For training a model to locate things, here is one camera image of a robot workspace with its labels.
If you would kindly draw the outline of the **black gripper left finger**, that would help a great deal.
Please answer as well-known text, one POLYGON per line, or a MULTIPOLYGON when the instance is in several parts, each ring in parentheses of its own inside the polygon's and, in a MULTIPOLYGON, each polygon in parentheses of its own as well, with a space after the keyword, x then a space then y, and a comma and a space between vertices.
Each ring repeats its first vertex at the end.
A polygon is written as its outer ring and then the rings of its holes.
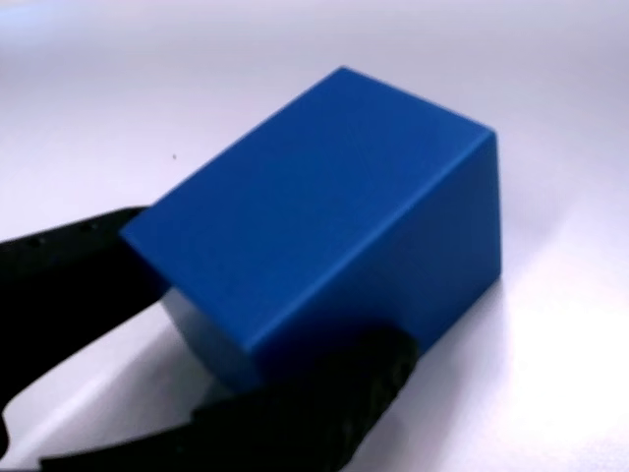
POLYGON ((1 403, 159 301, 167 283, 123 240, 117 209, 1 245, 1 403))

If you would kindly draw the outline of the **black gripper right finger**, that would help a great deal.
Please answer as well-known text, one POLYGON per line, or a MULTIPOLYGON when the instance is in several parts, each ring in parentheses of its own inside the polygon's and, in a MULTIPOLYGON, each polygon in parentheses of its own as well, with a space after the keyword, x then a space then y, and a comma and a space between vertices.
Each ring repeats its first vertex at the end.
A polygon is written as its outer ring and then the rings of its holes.
POLYGON ((44 471, 338 471, 421 356, 393 329, 363 333, 290 380, 198 409, 190 423, 108 447, 45 457, 44 471))

